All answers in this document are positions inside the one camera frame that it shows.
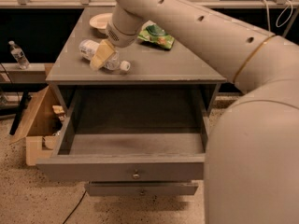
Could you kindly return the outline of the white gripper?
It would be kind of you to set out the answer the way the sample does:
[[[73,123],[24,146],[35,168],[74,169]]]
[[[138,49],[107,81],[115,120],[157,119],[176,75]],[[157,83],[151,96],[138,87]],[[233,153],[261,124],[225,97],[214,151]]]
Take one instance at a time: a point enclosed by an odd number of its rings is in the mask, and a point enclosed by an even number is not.
[[[116,5],[112,12],[112,17],[107,23],[107,39],[103,39],[97,46],[90,61],[92,70],[99,70],[106,61],[115,53],[115,47],[125,48],[130,46],[138,37],[145,19],[132,14]]]

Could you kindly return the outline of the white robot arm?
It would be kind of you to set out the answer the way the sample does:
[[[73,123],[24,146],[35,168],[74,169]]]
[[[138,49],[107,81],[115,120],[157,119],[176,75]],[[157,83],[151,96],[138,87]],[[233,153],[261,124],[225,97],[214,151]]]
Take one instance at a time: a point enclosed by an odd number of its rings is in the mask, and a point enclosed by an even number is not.
[[[213,128],[206,224],[299,224],[299,46],[186,0],[115,0],[109,41],[154,21],[245,94]]]

